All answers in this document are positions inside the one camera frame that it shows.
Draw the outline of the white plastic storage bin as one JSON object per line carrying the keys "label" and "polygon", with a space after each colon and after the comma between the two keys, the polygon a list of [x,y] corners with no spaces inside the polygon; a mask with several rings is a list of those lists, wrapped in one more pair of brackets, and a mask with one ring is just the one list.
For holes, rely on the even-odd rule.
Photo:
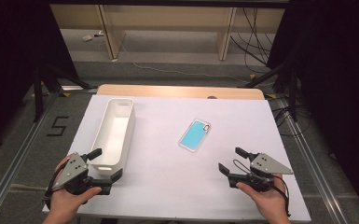
{"label": "white plastic storage bin", "polygon": [[110,176],[125,168],[134,126],[134,101],[110,99],[91,147],[102,150],[100,156],[90,161],[99,175]]}

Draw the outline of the black metal stand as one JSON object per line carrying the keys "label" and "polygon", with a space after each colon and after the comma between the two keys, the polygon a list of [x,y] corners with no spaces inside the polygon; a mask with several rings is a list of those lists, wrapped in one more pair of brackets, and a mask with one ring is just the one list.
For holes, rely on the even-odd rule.
{"label": "black metal stand", "polygon": [[245,89],[252,89],[256,85],[276,76],[273,83],[273,89],[276,93],[283,93],[284,90],[289,90],[288,113],[294,122],[297,122],[296,114],[296,96],[297,96],[297,72],[293,63],[286,59],[283,63],[277,65],[261,77],[252,80],[250,83],[244,85]]}
{"label": "black metal stand", "polygon": [[34,70],[34,94],[35,94],[35,119],[34,122],[40,120],[44,113],[44,103],[42,95],[42,85],[45,85],[49,92],[63,92],[62,84],[59,78],[67,79],[85,90],[95,90],[97,86],[81,80],[77,75],[74,67],[69,70],[60,68],[58,65],[49,63],[39,63]]}

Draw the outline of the white table sheet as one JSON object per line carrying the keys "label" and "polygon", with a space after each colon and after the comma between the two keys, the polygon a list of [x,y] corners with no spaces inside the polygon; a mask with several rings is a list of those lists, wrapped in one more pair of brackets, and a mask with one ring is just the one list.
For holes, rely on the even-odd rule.
{"label": "white table sheet", "polygon": [[[123,176],[81,216],[191,221],[258,221],[254,202],[218,170],[238,169],[236,147],[288,165],[266,100],[134,98],[135,126]],[[211,123],[196,152],[178,142],[194,119]]]}

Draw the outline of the beige wooden desk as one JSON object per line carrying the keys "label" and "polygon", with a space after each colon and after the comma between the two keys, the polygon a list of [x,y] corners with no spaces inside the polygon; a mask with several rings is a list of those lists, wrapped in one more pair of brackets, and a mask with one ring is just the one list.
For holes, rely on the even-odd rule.
{"label": "beige wooden desk", "polygon": [[101,30],[105,34],[108,57],[118,57],[128,31],[186,31],[215,34],[218,58],[226,59],[229,35],[275,34],[283,17],[281,8],[263,7],[164,7],[69,5],[50,6],[61,29]]}

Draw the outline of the black curtain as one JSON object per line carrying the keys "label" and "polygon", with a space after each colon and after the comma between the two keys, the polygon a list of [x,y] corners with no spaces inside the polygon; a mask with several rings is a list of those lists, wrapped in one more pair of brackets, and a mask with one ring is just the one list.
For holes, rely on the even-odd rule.
{"label": "black curtain", "polygon": [[0,0],[0,134],[34,82],[78,75],[46,0]]}
{"label": "black curtain", "polygon": [[268,67],[282,63],[298,39],[303,95],[359,196],[359,0],[289,0]]}

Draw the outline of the light blue phone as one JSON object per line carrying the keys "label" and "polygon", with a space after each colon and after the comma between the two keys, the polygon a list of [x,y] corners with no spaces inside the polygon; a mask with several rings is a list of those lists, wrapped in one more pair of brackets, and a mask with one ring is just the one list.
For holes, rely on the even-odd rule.
{"label": "light blue phone", "polygon": [[210,130],[210,122],[194,119],[180,138],[178,145],[190,152],[196,152]]}

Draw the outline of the aluminium floor rail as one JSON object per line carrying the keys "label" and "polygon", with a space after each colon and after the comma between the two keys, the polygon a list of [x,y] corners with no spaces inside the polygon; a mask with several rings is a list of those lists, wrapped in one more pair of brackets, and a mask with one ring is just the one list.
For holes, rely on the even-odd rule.
{"label": "aluminium floor rail", "polygon": [[52,105],[55,103],[59,97],[58,93],[51,93],[46,102],[42,104],[42,112],[40,115],[37,115],[33,120],[32,125],[30,126],[29,131],[24,137],[19,149],[17,150],[15,156],[10,160],[4,175],[0,179],[0,207],[7,196],[7,193],[17,177],[22,165],[24,164],[32,145],[35,142],[36,137],[38,136],[41,127],[43,126],[46,116],[51,109]]}
{"label": "aluminium floor rail", "polygon": [[299,151],[308,166],[312,179],[324,201],[324,205],[335,224],[349,224],[349,220],[345,217],[337,197],[334,195],[332,188],[329,186],[322,169],[315,159],[311,148],[300,130],[299,125],[293,121],[288,112],[285,113],[285,122],[287,123],[290,135],[297,142]]}

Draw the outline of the person's right hand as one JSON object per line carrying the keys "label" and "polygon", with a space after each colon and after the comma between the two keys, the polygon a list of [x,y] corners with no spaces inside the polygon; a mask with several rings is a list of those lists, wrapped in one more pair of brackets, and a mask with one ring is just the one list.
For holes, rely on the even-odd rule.
{"label": "person's right hand", "polygon": [[285,198],[276,189],[258,192],[242,182],[238,182],[236,187],[247,194],[254,201],[259,213],[265,219],[267,219],[268,216],[273,216],[274,214],[287,215]]}

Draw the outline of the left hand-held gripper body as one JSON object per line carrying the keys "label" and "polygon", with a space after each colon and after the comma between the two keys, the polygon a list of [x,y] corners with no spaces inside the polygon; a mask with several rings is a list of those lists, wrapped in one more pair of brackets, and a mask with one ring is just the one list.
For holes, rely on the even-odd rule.
{"label": "left hand-held gripper body", "polygon": [[66,189],[74,195],[80,195],[88,189],[99,187],[99,195],[109,195],[112,187],[110,179],[95,179],[89,176],[87,155],[74,153],[64,164],[63,171],[58,179],[53,179],[51,190]]}

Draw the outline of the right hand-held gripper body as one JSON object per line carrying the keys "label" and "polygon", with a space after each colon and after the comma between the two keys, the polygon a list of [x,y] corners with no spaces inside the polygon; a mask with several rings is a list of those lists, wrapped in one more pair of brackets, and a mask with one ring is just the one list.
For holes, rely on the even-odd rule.
{"label": "right hand-held gripper body", "polygon": [[274,175],[292,175],[294,172],[265,153],[249,153],[250,167],[243,167],[244,175],[229,172],[228,183],[235,188],[238,182],[249,185],[256,191],[268,191],[274,183]]}

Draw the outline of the person's left hand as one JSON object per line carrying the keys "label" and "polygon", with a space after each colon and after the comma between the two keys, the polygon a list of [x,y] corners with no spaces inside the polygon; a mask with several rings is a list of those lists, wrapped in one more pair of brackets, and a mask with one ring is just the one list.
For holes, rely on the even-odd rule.
{"label": "person's left hand", "polygon": [[56,190],[52,193],[47,217],[74,218],[78,208],[101,191],[101,188],[94,187],[80,195],[74,195],[66,189]]}

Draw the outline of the light wooden table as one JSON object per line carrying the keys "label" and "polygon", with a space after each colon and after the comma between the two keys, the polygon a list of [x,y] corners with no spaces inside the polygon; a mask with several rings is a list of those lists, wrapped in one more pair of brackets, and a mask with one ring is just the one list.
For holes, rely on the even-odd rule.
{"label": "light wooden table", "polygon": [[202,99],[240,99],[264,100],[264,94],[258,89],[238,89],[221,87],[186,87],[153,85],[103,84],[97,90],[98,95],[144,96],[144,97],[181,97]]}

